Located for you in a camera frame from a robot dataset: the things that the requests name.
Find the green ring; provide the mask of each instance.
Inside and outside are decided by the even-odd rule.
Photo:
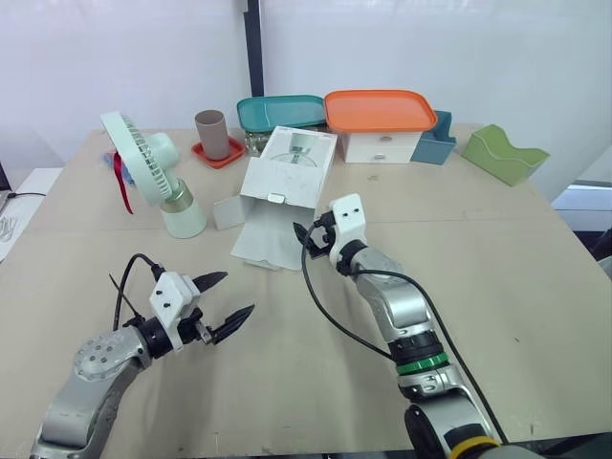
[[[407,363],[406,365],[400,365],[397,367],[397,370],[400,375],[409,375],[417,371],[431,368],[432,366],[437,366],[440,363],[445,363],[447,361],[448,355],[446,352],[443,352],[437,356],[422,359],[421,361],[413,361],[411,363]]]

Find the brown cup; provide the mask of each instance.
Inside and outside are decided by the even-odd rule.
[[[223,113],[218,110],[200,112],[195,116],[195,125],[207,158],[220,161],[230,155],[230,140]]]

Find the wooden table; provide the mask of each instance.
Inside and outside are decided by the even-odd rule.
[[[212,324],[256,308],[219,346],[190,345],[139,375],[105,458],[409,448],[393,366],[325,321],[301,273],[230,256],[241,228],[218,231],[211,209],[238,193],[247,161],[210,169],[189,152],[194,130],[166,132],[205,232],[172,239],[135,190],[127,214],[100,159],[111,143],[95,131],[0,266],[0,457],[28,456],[77,347],[111,327],[107,274],[136,251],[181,273],[228,271],[201,303]],[[512,441],[612,427],[611,284],[533,185],[508,187],[456,154],[444,166],[336,158],[320,209],[355,191],[368,243],[428,290]],[[323,259],[311,266],[332,314],[383,345],[354,285]],[[137,265],[126,293],[149,317],[152,287]]]

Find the orange tray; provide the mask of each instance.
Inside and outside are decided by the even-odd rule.
[[[239,141],[237,141],[236,139],[232,137],[228,136],[228,139],[229,139],[229,155],[223,160],[214,161],[214,160],[209,159],[207,156],[207,152],[205,151],[201,142],[197,142],[195,145],[193,145],[191,147],[191,152],[195,156],[200,158],[202,161],[204,161],[206,164],[208,164],[210,167],[214,169],[220,169],[221,167],[224,167],[236,161],[245,152],[245,145],[243,145],[242,143],[240,143]]]
[[[325,96],[325,112],[340,132],[428,131],[438,121],[423,96],[401,89],[334,91]]]

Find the drawer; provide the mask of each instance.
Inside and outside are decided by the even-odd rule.
[[[421,132],[342,134],[340,143],[347,163],[408,163]]]

